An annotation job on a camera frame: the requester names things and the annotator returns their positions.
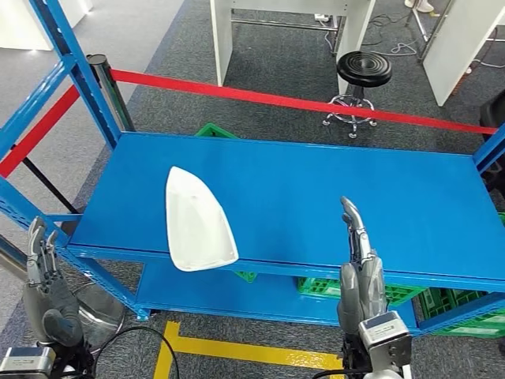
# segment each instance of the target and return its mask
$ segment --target white object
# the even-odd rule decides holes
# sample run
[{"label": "white object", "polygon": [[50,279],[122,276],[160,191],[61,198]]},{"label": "white object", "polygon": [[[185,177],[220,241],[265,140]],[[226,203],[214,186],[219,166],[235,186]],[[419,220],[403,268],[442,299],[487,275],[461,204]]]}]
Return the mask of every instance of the white object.
[{"label": "white object", "polygon": [[444,105],[503,16],[503,0],[454,2],[423,62],[436,103]]},{"label": "white object", "polygon": [[[338,60],[350,51],[360,50],[375,4],[375,0],[210,0],[217,84],[222,85],[225,82],[234,49],[231,39],[231,9],[345,16],[345,23],[341,31],[342,37],[336,54]],[[286,42],[297,43],[295,40]],[[344,94],[347,89],[347,82],[338,77],[338,88],[340,94]]]},{"label": "white object", "polygon": [[[405,6],[409,8],[412,8],[415,0],[405,0]],[[418,11],[421,13],[430,13],[435,10],[431,4],[427,2],[427,0],[421,0],[421,3],[418,6]]]},{"label": "white object", "polygon": [[314,15],[314,19],[316,21],[320,22],[329,22],[330,20],[329,16],[326,14],[316,13]]},{"label": "white object", "polygon": [[[92,7],[91,0],[59,0],[71,27]],[[29,0],[0,0],[0,47],[52,50],[53,44]]]},{"label": "white object", "polygon": [[238,259],[231,229],[219,201],[197,176],[172,167],[166,187],[169,250],[175,267],[199,271]]}]

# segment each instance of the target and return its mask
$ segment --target white cabinet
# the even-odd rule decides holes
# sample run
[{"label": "white cabinet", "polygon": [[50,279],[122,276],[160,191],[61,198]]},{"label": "white cabinet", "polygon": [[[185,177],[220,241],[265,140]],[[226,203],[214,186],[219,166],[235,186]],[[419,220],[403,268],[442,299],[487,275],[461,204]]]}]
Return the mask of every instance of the white cabinet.
[{"label": "white cabinet", "polygon": [[[60,0],[60,3],[72,28],[93,7],[91,0]],[[0,0],[0,47],[53,49],[28,0]]]}]

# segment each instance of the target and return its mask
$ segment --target robotic hand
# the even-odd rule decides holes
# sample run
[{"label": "robotic hand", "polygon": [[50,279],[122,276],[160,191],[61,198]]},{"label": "robotic hand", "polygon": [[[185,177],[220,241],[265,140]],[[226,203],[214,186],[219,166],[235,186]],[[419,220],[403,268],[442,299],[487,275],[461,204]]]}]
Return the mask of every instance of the robotic hand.
[{"label": "robotic hand", "polygon": [[93,356],[84,341],[78,300],[57,266],[56,231],[45,242],[45,230],[39,217],[29,229],[28,279],[23,293],[37,347],[10,348],[0,366],[0,377],[56,379],[69,367],[78,374],[92,367]]},{"label": "robotic hand", "polygon": [[396,311],[387,312],[382,260],[372,249],[357,208],[341,198],[350,259],[340,271],[337,306],[344,330],[344,367],[368,371],[354,379],[410,378],[412,337]]}]

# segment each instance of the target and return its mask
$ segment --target stool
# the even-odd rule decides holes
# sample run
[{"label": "stool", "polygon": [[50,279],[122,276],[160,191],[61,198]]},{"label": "stool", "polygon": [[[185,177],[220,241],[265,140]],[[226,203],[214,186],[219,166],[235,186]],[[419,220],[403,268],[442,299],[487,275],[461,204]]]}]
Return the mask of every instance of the stool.
[{"label": "stool", "polygon": [[[373,104],[365,99],[365,87],[379,87],[386,84],[391,78],[391,65],[386,58],[375,53],[351,51],[342,55],[336,65],[336,72],[344,81],[354,86],[352,95],[338,95],[333,97],[329,104],[343,105],[344,107],[368,107],[373,110]],[[358,124],[365,122],[376,126],[372,118],[359,118],[353,115],[329,113],[323,121],[323,125],[329,126],[332,118],[337,118],[346,124],[351,124],[353,131],[349,137],[357,137],[356,132]]]}]

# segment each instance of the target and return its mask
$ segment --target black cable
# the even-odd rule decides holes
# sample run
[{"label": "black cable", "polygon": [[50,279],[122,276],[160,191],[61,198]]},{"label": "black cable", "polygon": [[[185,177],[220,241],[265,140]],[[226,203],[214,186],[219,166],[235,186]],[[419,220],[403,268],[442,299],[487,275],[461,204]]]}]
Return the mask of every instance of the black cable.
[{"label": "black cable", "polygon": [[96,354],[96,357],[95,358],[95,362],[93,363],[93,368],[91,370],[90,378],[96,377],[96,365],[98,364],[98,359],[100,358],[100,355],[103,352],[103,350],[106,347],[107,347],[110,343],[114,342],[116,338],[118,338],[119,336],[121,336],[124,333],[131,332],[131,331],[133,331],[133,330],[145,330],[147,332],[155,333],[155,335],[159,336],[160,338],[161,338],[165,343],[165,345],[167,345],[167,348],[169,350],[170,350],[170,354],[172,354],[172,357],[173,358],[174,365],[175,365],[175,372],[176,374],[176,379],[180,379],[180,376],[179,374],[179,363],[177,363],[177,358],[176,358],[175,352],[172,348],[172,345],[170,345],[170,343],[167,338],[165,338],[165,336],[158,332],[158,330],[153,329],[153,328],[148,328],[146,326],[132,326],[131,328],[123,329],[123,330],[121,330],[120,332],[118,332],[118,333],[115,334],[114,336],[108,339],[107,341],[104,342],[103,344],[102,344],[102,346],[100,347],[100,350],[98,352],[98,354]]},{"label": "black cable", "polygon": [[409,17],[409,13],[400,17],[397,20],[393,20],[388,14],[378,14],[377,16],[372,17],[370,21],[369,21],[368,26],[366,27],[366,30],[369,30],[372,26],[375,26],[378,28],[378,36],[380,37],[378,41],[376,42],[370,42],[370,43],[362,43],[362,46],[376,46],[376,45],[380,45],[381,43],[383,43],[384,41],[384,37],[382,36],[382,28],[384,26],[388,26],[391,24],[396,24],[397,22],[402,21],[405,18]]},{"label": "black cable", "polygon": [[330,375],[365,375],[370,371],[355,370],[355,369],[341,369],[341,370],[326,370],[314,375],[312,379],[319,379],[320,377],[329,377]]}]

